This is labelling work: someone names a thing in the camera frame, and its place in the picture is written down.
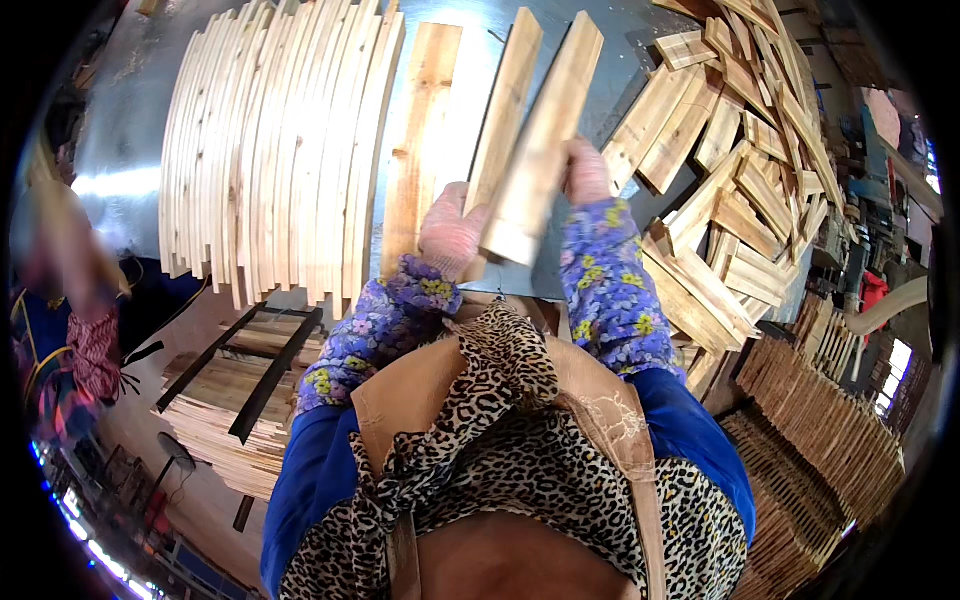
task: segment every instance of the leopard print fabric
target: leopard print fabric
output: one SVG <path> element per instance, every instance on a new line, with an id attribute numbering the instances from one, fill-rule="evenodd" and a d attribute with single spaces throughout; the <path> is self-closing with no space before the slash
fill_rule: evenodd
<path id="1" fill-rule="evenodd" d="M 629 482 L 552 406 L 557 378 L 540 335 L 500 301 L 453 328 L 468 365 L 437 421 L 397 434 L 379 479 L 351 436 L 356 495 L 306 533 L 278 597 L 388 597 L 387 536 L 406 512 L 418 536 L 478 512 L 537 518 L 645 590 Z M 669 597 L 728 597 L 747 552 L 733 504 L 686 460 L 657 461 L 657 477 Z"/>

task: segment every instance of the stacked brown wood strips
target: stacked brown wood strips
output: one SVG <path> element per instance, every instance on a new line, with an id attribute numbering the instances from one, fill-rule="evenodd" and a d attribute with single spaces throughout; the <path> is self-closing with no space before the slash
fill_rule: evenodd
<path id="1" fill-rule="evenodd" d="M 215 14 L 180 66 L 159 192 L 164 272 L 236 307 L 277 286 L 357 298 L 380 138 L 404 36 L 396 0 L 254 0 Z"/>
<path id="2" fill-rule="evenodd" d="M 263 356 L 279 352 L 301 321 L 299 317 L 257 314 L 162 414 L 154 409 L 155 415 L 173 425 L 177 439 L 195 458 L 212 464 L 228 487 L 262 500 L 270 500 L 283 466 L 296 408 L 296 386 L 323 347 L 320 331 L 311 333 L 293 368 L 283 375 L 247 443 L 240 444 L 228 431 L 272 363 Z M 261 356 L 240 353 L 243 350 Z M 167 366 L 164 391 L 196 358 L 196 353 L 187 352 Z"/>
<path id="3" fill-rule="evenodd" d="M 756 533 L 735 598 L 784 598 L 823 567 L 850 508 L 755 407 L 727 416 L 756 504 Z"/>
<path id="4" fill-rule="evenodd" d="M 861 525 L 890 502 L 903 478 L 900 440 L 862 399 L 846 394 L 789 344 L 764 337 L 736 382 L 823 475 Z"/>
<path id="5" fill-rule="evenodd" d="M 634 173 L 665 193 L 691 155 L 706 172 L 643 240 L 663 312 L 704 350 L 697 374 L 756 336 L 756 322 L 800 274 L 828 201 L 842 214 L 843 197 L 809 93 L 809 66 L 773 2 L 657 4 L 705 29 L 657 40 L 664 62 L 603 155 L 614 196 Z M 696 249 L 707 235 L 705 261 Z"/>
<path id="6" fill-rule="evenodd" d="M 863 336 L 854 335 L 844 322 L 843 313 L 830 300 L 807 293 L 797 321 L 787 327 L 797 336 L 794 348 L 813 367 L 839 382 Z"/>

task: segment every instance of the person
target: person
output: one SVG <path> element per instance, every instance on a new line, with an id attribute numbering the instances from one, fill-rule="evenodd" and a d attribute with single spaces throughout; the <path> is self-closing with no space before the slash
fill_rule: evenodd
<path id="1" fill-rule="evenodd" d="M 604 159 L 565 147 L 574 344 L 500 300 L 449 320 L 486 209 L 462 216 L 467 185 L 448 185 L 422 256 L 367 284 L 300 381 L 263 530 L 274 597 L 731 595 L 756 521 L 745 469 L 684 387 Z"/>
<path id="2" fill-rule="evenodd" d="M 159 261 L 117 261 L 98 243 L 76 194 L 42 181 L 14 212 L 11 345 L 31 436 L 70 446 L 119 396 L 121 368 L 176 318 L 208 281 L 171 278 Z M 135 377 L 127 382 L 139 394 Z"/>

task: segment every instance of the floral sleeve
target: floral sleeve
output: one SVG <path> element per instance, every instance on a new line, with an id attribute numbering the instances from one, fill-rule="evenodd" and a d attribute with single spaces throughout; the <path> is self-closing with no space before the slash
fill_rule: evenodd
<path id="1" fill-rule="evenodd" d="M 642 257 L 639 231 L 625 200 L 570 211 L 560 274 L 573 342 L 621 377 L 657 368 L 685 381 Z"/>
<path id="2" fill-rule="evenodd" d="M 320 360 L 303 375 L 297 414 L 319 406 L 348 406 L 349 395 L 400 356 L 436 336 L 443 317 L 460 308 L 457 287 L 411 254 L 389 279 L 364 287 L 353 316 L 340 322 Z"/>

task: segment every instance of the pink glove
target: pink glove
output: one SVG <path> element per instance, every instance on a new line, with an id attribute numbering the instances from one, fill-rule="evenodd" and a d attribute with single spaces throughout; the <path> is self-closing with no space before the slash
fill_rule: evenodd
<path id="1" fill-rule="evenodd" d="M 439 270 L 448 281 L 457 277 L 476 258 L 480 235 L 487 223 L 489 208 L 481 204 L 464 217 L 467 202 L 465 181 L 450 183 L 433 203 L 420 227 L 423 260 Z"/>
<path id="2" fill-rule="evenodd" d="M 569 154 L 566 165 L 564 193 L 570 204 L 580 206 L 602 202 L 610 197 L 610 176 L 607 161 L 593 144 L 581 135 L 565 144 Z"/>

